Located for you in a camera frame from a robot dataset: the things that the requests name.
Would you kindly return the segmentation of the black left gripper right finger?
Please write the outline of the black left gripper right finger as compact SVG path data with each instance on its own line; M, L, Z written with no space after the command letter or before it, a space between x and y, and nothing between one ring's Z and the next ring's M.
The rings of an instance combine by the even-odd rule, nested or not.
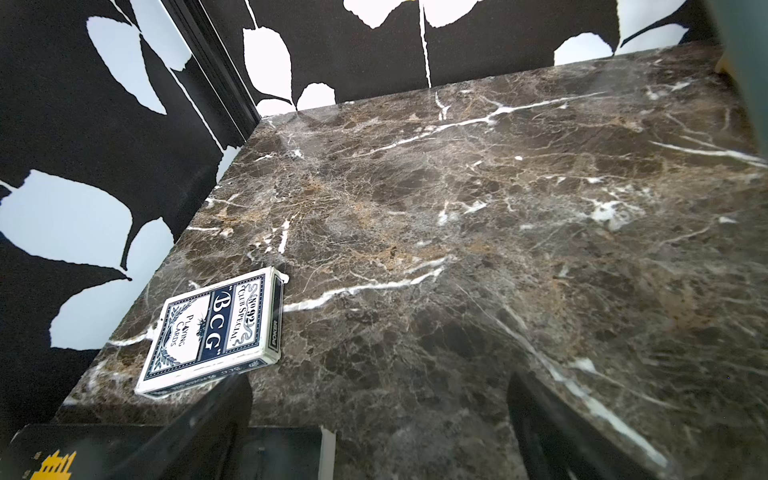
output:
M512 374L507 403L530 479L654 479L533 373Z

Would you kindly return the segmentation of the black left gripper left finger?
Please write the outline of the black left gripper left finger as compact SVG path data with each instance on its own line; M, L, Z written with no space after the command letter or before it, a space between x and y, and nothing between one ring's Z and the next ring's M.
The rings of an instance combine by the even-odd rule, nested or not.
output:
M221 380L107 473L109 479L233 479L248 429L252 390L243 374Z

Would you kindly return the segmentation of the light blue watering can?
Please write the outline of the light blue watering can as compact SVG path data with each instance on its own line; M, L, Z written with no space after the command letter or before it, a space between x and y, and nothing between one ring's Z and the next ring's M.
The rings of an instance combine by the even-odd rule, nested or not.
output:
M706 2L747 107L760 151L767 154L767 2Z

